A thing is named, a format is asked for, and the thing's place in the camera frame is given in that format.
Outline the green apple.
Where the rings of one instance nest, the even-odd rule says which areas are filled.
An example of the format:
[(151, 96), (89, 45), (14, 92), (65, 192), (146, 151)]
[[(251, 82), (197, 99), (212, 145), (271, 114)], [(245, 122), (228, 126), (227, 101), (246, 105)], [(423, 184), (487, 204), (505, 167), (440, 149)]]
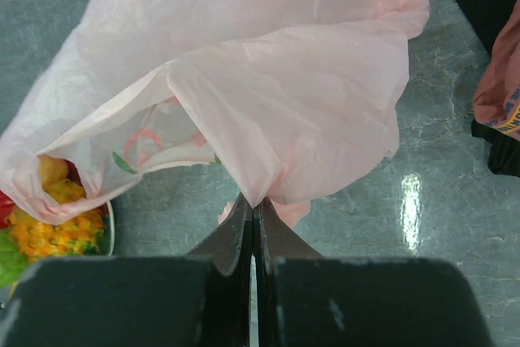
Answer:
[(1, 230), (1, 288), (15, 283), (32, 262), (27, 249), (27, 235), (16, 238), (9, 229)]

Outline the pineapple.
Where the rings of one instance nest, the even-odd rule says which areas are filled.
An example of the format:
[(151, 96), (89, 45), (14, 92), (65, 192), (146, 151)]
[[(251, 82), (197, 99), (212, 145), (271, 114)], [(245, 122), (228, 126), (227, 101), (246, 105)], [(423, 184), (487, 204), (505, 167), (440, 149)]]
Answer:
[[(39, 157), (38, 175), (42, 188), (58, 204), (79, 201), (86, 196), (85, 189), (70, 178), (66, 160), (47, 154)], [(105, 206), (83, 212), (61, 224), (44, 223), (18, 206), (4, 218), (11, 238), (30, 263), (42, 258), (100, 254), (108, 209)]]

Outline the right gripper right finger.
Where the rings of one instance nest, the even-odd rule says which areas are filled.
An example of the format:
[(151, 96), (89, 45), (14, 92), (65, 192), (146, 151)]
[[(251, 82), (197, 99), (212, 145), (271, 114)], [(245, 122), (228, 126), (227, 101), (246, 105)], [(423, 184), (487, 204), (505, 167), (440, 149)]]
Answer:
[(465, 276), (435, 258), (326, 258), (265, 200), (253, 210), (262, 346), (487, 346)]

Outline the pink plastic bag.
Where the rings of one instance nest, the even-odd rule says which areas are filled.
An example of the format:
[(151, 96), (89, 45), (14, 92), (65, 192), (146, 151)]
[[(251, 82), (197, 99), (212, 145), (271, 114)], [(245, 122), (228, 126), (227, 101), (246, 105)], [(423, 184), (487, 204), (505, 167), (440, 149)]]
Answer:
[(393, 156), (429, 0), (89, 0), (1, 138), (1, 189), (63, 223), (221, 162), (305, 215)]

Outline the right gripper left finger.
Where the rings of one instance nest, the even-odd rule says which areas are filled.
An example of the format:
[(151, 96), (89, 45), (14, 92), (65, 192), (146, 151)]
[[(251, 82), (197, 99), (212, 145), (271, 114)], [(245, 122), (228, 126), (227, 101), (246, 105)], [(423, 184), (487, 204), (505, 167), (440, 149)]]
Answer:
[(1, 318), (4, 346), (246, 346), (251, 206), (187, 254), (61, 257), (21, 276)]

